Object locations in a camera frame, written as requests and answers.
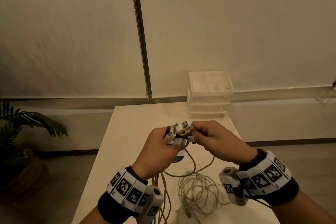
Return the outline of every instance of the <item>wicker basket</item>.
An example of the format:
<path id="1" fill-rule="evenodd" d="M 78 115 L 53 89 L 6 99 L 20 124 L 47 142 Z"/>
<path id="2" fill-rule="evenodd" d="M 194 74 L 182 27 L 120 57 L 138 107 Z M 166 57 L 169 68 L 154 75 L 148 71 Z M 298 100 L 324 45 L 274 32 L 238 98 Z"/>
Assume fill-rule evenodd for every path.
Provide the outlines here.
<path id="1" fill-rule="evenodd" d="M 9 184 L 0 189 L 1 195 L 11 201 L 23 202 L 30 199 L 49 179 L 46 164 L 30 150 L 25 151 L 25 155 L 28 156 L 25 162 L 26 167 Z"/>

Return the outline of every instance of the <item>gray floor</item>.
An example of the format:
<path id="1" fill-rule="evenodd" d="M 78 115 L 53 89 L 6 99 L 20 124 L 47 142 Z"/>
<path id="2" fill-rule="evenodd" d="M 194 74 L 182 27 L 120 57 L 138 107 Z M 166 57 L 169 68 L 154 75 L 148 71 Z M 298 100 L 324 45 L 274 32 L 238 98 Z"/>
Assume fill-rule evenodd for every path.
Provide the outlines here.
<path id="1" fill-rule="evenodd" d="M 336 144 L 264 150 L 271 150 L 292 171 L 301 189 L 336 215 Z M 94 161 L 94 155 L 47 159 L 49 184 L 17 210 L 31 223 L 70 224 Z"/>

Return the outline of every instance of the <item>white table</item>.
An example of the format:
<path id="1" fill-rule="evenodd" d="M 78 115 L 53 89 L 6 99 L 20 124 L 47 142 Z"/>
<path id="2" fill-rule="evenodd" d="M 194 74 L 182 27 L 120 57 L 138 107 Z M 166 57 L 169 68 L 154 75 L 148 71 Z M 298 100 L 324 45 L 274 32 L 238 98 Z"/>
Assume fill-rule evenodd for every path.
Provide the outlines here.
<path id="1" fill-rule="evenodd" d="M 97 205 L 99 197 L 106 190 L 106 185 L 120 167 L 133 164 L 153 128 L 166 127 L 181 123 L 184 120 L 188 120 L 188 115 L 187 103 L 183 102 L 116 107 L 72 223 L 78 224 Z M 217 121 L 240 137 L 228 114 Z M 212 155 L 199 145 L 189 145 L 188 151 L 202 167 L 211 161 Z M 171 164 L 167 171 L 176 175 L 183 174 L 186 164 L 190 161 L 189 156 L 186 156 L 181 162 Z M 218 174 L 224 167 L 228 166 L 235 165 L 215 159 L 213 164 L 204 170 L 204 174 L 220 183 Z M 168 223 L 175 223 L 175 211 L 180 207 L 177 196 L 178 178 L 167 175 L 165 177 L 173 206 Z M 180 223 L 196 223 L 194 219 L 186 219 L 182 211 L 179 213 L 179 220 Z M 206 219 L 201 219 L 201 222 L 218 224 L 279 223 L 271 209 L 252 200 L 249 200 L 244 207 L 232 204 L 224 205 Z M 134 218 L 129 218 L 126 223 L 136 222 Z"/>

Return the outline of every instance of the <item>tangled cable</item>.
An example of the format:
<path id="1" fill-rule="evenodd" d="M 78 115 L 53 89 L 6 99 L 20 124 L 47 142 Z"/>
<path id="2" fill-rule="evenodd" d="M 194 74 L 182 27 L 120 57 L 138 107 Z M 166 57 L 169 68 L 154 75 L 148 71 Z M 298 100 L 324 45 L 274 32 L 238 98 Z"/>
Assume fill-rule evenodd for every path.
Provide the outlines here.
<path id="1" fill-rule="evenodd" d="M 228 205 L 229 203 L 223 202 L 223 194 L 219 189 L 222 188 L 222 185 L 215 183 L 209 176 L 203 175 L 202 172 L 205 168 L 213 163 L 215 157 L 212 158 L 208 165 L 201 168 L 199 164 L 196 164 L 190 153 L 186 149 L 185 151 L 194 164 L 194 170 L 187 171 L 184 175 L 172 175 L 166 171 L 163 173 L 172 177 L 180 178 L 178 182 L 178 197 L 181 201 L 182 207 L 179 210 L 183 209 L 188 218 L 194 217 L 200 224 L 199 218 L 204 218 L 213 213 L 222 205 Z M 163 207 L 160 208 L 160 212 L 158 213 L 157 224 L 160 224 L 162 219 L 164 219 L 164 223 L 167 224 L 167 219 L 169 218 L 172 207 L 170 196 L 167 191 L 166 179 L 163 173 L 161 173 L 161 178 L 164 186 L 164 203 Z M 156 186 L 159 185 L 159 175 L 156 175 L 152 178 L 152 184 Z M 168 198 L 169 202 L 169 211 L 167 217 L 164 215 L 166 208 L 166 197 Z"/>

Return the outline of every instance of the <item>plastic storage box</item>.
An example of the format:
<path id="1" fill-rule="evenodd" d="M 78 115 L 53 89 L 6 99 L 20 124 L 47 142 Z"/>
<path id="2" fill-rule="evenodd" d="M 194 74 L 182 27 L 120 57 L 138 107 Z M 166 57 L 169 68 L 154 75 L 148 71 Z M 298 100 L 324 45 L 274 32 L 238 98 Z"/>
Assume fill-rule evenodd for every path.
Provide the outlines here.
<path id="1" fill-rule="evenodd" d="M 232 94 L 232 82 L 226 72 L 189 72 L 190 118 L 220 118 L 227 111 Z"/>

